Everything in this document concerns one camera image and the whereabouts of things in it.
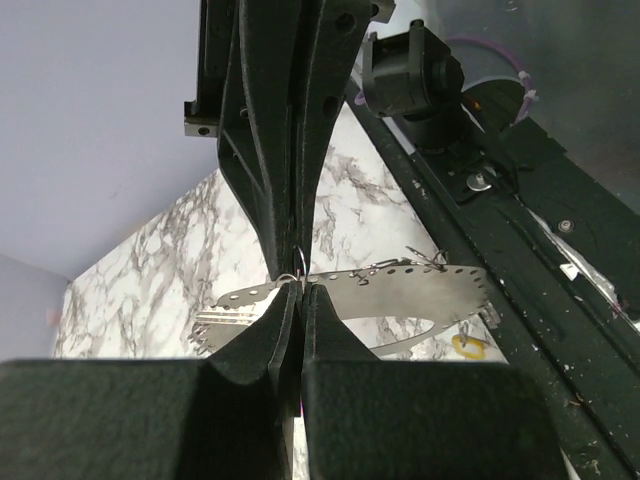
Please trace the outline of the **yellow key tag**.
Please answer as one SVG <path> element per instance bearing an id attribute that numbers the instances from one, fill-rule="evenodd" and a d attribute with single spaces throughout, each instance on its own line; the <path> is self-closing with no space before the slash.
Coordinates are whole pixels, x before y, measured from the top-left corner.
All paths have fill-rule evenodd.
<path id="1" fill-rule="evenodd" d="M 451 345 L 458 355 L 476 361 L 484 360 L 489 348 L 489 344 L 484 340 L 463 334 L 454 335 Z"/>

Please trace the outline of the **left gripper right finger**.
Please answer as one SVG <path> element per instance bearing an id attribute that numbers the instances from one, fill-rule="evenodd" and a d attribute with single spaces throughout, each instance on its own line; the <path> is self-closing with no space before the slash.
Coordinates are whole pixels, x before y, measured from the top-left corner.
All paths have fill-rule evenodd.
<path id="1" fill-rule="evenodd" d="M 502 363 L 377 358 L 327 290 L 304 298 L 302 405 L 314 479 L 564 479 L 545 399 Z"/>

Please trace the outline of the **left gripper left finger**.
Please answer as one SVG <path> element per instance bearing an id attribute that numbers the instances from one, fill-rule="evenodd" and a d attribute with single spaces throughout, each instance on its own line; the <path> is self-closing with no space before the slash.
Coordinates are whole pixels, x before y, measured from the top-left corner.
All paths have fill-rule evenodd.
<path id="1" fill-rule="evenodd" d="M 288 479 L 301 286 L 206 359 L 1 366 L 5 479 Z"/>

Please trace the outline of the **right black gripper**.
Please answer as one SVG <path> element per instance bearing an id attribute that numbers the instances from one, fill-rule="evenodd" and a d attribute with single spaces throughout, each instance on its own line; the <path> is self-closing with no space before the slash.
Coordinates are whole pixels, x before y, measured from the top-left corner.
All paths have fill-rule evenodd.
<path id="1" fill-rule="evenodd" d="M 369 1 L 312 1 L 296 105 L 294 248 L 308 271 L 316 191 Z M 292 269 L 288 237 L 291 108 L 298 1 L 200 3 L 195 99 L 185 134 L 218 138 L 220 167 L 254 227 L 269 276 Z"/>

